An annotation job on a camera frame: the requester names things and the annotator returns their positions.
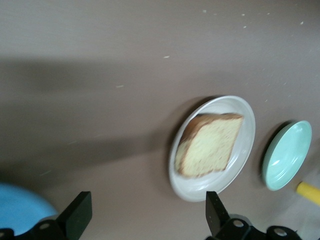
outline plate rim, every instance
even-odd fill
[[[287,132],[290,131],[290,129],[292,129],[294,126],[298,125],[298,124],[306,124],[307,127],[309,128],[310,130],[310,135],[309,135],[309,146],[307,148],[307,151],[306,151],[306,154],[305,156],[303,157],[301,163],[300,163],[300,166],[298,167],[298,169],[295,171],[294,174],[292,174],[292,176],[290,177],[290,179],[285,183],[285,184],[282,184],[280,187],[272,187],[272,185],[270,184],[270,180],[267,179],[267,175],[268,175],[268,170],[269,170],[269,167],[270,167],[270,164],[271,164],[271,159],[272,159],[272,156],[274,154],[274,151],[275,149],[277,148],[279,142],[281,141],[281,139],[287,134]],[[307,157],[307,154],[309,152],[309,149],[310,149],[310,145],[311,145],[311,140],[312,140],[312,127],[311,127],[311,124],[310,122],[308,122],[307,120],[301,120],[301,121],[294,121],[294,122],[291,122],[289,123],[288,125],[284,126],[275,136],[274,138],[272,139],[271,143],[269,144],[266,152],[265,152],[265,155],[264,155],[264,158],[263,158],[263,164],[262,164],[262,176],[263,176],[263,180],[264,180],[264,183],[266,185],[266,187],[271,190],[271,191],[277,191],[277,190],[280,190],[282,189],[284,186],[286,186],[294,177],[295,175],[297,174],[297,172],[299,171],[299,169],[301,168],[302,164],[304,163],[306,157]]]
[[[247,149],[247,153],[245,156],[245,160],[243,161],[242,165],[239,167],[237,173],[233,176],[233,178],[222,188],[220,189],[219,193],[222,192],[224,189],[226,189],[234,180],[235,178],[239,175],[239,173],[241,172],[241,170],[243,169],[243,167],[245,166],[253,145],[254,145],[254,141],[255,141],[255,135],[256,135],[256,119],[255,119],[255,114],[253,112],[253,109],[251,108],[251,106],[249,105],[249,103],[244,100],[243,98],[236,96],[236,95],[224,95],[224,96],[218,96],[218,97],[213,97],[213,99],[208,100],[207,102],[203,103],[202,105],[200,105],[198,108],[196,108],[186,119],[185,121],[181,124],[179,130],[176,132],[175,137],[173,139],[172,145],[171,145],[171,149],[169,152],[169,164],[168,164],[168,171],[169,171],[169,180],[170,180],[170,184],[171,187],[173,188],[175,194],[177,194],[181,199],[188,201],[188,202],[201,202],[205,200],[205,197],[201,198],[201,199],[195,199],[194,197],[188,197],[188,194],[182,194],[182,192],[180,191],[180,189],[177,186],[177,183],[175,181],[175,169],[174,169],[174,164],[172,164],[172,162],[174,163],[174,156],[177,152],[178,149],[178,145],[181,139],[181,136],[183,134],[184,129],[186,128],[186,126],[188,125],[188,123],[199,113],[201,112],[203,109],[205,109],[208,105],[220,101],[220,100],[224,100],[224,99],[231,99],[231,100],[236,100],[238,103],[241,103],[244,108],[248,111],[249,116],[250,116],[250,123],[251,123],[251,128],[252,128],[252,133],[250,135],[250,145]]]

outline mint green plate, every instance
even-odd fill
[[[308,121],[290,123],[274,137],[262,165],[262,177],[268,189],[279,190],[296,175],[307,156],[311,137]]]

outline yellow handle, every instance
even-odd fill
[[[305,182],[300,182],[296,192],[320,206],[320,189]]]

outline white plate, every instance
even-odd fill
[[[175,170],[175,158],[180,138],[188,123],[198,114],[237,113],[244,116],[238,137],[234,143],[230,161],[224,171],[212,172],[202,177],[186,178]],[[189,202],[206,200],[207,191],[220,193],[244,167],[254,144],[256,122],[250,105],[238,96],[222,96],[210,100],[195,110],[182,124],[173,141],[169,159],[170,182],[175,193]]]

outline screw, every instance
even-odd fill
[[[42,225],[39,227],[39,229],[40,229],[40,230],[44,230],[44,229],[47,229],[49,226],[50,226],[49,223],[44,223],[44,224],[42,224]]]
[[[275,232],[277,235],[279,235],[280,237],[285,237],[285,236],[287,236],[286,231],[283,230],[283,229],[281,229],[281,228],[278,228],[278,227],[274,229],[274,232]]]
[[[237,228],[242,228],[244,226],[244,223],[240,220],[234,220],[233,225],[235,225]]]

